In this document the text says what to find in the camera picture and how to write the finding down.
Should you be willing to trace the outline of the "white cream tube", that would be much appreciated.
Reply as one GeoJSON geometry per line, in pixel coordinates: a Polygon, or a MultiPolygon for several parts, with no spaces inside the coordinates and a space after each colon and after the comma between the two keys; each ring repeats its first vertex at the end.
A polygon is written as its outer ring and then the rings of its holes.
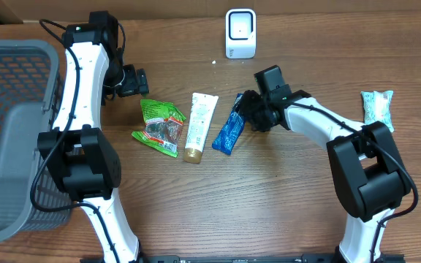
{"type": "Polygon", "coordinates": [[[201,162],[208,130],[218,100],[218,96],[200,93],[192,94],[189,127],[183,156],[184,161],[192,164],[201,162]]]}

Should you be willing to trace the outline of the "grey plastic basket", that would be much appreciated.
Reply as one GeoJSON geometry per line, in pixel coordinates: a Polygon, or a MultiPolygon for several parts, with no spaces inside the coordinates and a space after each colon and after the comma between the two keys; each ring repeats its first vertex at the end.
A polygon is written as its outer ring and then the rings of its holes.
{"type": "Polygon", "coordinates": [[[43,161],[37,137],[51,129],[62,91],[52,45],[0,40],[0,242],[22,231],[55,229],[71,216],[36,210],[29,197],[43,161]]]}

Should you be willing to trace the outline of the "green snack bag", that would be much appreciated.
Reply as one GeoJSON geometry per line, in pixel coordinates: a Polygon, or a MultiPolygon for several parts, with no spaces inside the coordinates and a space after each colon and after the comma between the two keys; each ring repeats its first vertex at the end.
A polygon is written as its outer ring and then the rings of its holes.
{"type": "Polygon", "coordinates": [[[176,158],[185,115],[171,102],[141,99],[145,128],[132,132],[139,142],[176,158]]]}

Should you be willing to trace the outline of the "white barcode scanner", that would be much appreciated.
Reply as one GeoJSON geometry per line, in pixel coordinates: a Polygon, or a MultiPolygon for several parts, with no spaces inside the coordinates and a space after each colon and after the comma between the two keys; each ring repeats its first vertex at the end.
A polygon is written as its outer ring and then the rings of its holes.
{"type": "Polygon", "coordinates": [[[253,58],[257,48],[257,17],[252,9],[230,9],[225,16],[225,54],[229,59],[253,58]]]}

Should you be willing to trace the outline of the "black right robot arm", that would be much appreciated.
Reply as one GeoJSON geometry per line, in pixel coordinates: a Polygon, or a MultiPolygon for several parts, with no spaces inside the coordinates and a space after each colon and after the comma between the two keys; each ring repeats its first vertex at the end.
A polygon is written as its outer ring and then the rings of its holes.
{"type": "Polygon", "coordinates": [[[274,65],[254,74],[258,90],[235,104],[254,131],[280,125],[303,134],[327,151],[336,196],[347,213],[343,239],[330,262],[404,262],[380,243],[387,222],[412,212],[417,186],[385,124],[351,121],[323,107],[309,93],[292,91],[274,65]]]}

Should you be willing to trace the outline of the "mint tissue wipes pack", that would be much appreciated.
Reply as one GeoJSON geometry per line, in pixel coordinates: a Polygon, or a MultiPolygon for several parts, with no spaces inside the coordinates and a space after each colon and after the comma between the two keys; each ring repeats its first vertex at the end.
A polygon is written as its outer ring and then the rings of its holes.
{"type": "Polygon", "coordinates": [[[372,124],[380,121],[385,124],[391,133],[394,132],[390,113],[390,104],[393,91],[362,91],[364,123],[372,124]]]}

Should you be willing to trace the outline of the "blue snack wrapper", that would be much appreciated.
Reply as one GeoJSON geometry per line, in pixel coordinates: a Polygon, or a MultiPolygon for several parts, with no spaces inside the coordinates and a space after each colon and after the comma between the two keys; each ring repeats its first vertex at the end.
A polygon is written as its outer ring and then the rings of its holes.
{"type": "Polygon", "coordinates": [[[235,103],[230,112],[230,116],[227,119],[227,122],[223,125],[221,131],[212,143],[212,148],[214,150],[219,150],[227,155],[232,153],[232,150],[238,141],[239,136],[243,132],[246,124],[245,118],[235,111],[235,107],[240,102],[242,97],[243,94],[238,94],[236,96],[235,103]]]}

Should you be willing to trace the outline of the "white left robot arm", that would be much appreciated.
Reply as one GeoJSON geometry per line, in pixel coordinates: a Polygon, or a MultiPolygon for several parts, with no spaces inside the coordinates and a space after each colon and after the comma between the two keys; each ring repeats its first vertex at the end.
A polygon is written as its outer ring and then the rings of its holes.
{"type": "Polygon", "coordinates": [[[66,80],[52,128],[37,138],[43,162],[31,185],[31,203],[46,213],[81,208],[104,251],[102,262],[141,262],[140,241],[119,197],[121,162],[101,130],[101,107],[117,96],[148,94],[145,70],[124,63],[125,31],[107,11],[91,12],[87,23],[64,27],[57,40],[65,49],[66,80]],[[37,202],[44,171],[68,195],[68,205],[37,202]]]}

